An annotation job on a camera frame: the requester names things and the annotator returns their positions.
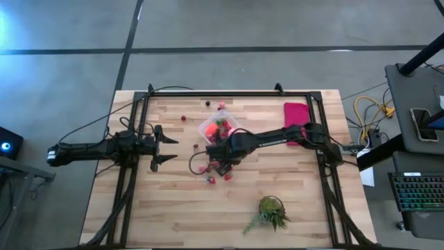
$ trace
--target blue light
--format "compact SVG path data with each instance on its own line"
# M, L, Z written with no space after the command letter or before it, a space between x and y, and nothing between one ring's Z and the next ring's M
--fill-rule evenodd
M7 143L7 142L4 142L4 143L1 145L1 150L2 150L2 151L8 151L9 149L11 149L11 144L9 144L9 143Z

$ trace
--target keyboard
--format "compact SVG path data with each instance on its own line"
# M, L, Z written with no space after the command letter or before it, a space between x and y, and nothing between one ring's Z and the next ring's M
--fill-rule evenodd
M400 212L444 211L444 172L388 173Z

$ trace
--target small succulent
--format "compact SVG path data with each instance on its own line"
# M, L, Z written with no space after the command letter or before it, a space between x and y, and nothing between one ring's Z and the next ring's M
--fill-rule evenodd
M282 202L277 197L264 197L259 203L259 214L253 217L249 225L244 229L244 235L247 234L257 223L266 224L271 222L275 229L286 229L285 221L290 219L285 215L285 208Z

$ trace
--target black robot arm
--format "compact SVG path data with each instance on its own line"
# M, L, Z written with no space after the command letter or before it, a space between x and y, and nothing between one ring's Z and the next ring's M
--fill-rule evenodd
M52 167L67 165L79 160L112 160L117 165L131 163L135 155L153 156L151 170L157 172L157 165L175 158L177 155L163 156L159 154L159 143L175 144L175 140L167 138L162 127L154 127L153 136L147 135L138 140L133 131L126 130L115 133L110 139L98 143L67 144L60 143L48 149L46 161Z
M210 156L210 161L219 163L215 170L223 176L232 169L232 165L238 165L243 158L257 148L286 142L297 142L306 149L320 150L327 163L342 164L339 146L332 144L330 139L325 136L322 126L315 123L307 123L304 126L292 125L288 128L258 134L248 131L234 133L224 142L207 146L207 154Z

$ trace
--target smartphone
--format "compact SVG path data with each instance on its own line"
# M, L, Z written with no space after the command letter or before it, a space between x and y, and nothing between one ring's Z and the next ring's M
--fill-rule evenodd
M418 139L422 142L438 142L438 134L432 128L420 128L418 125L430 117L430 112L423 108L412 108L411 118L415 126Z

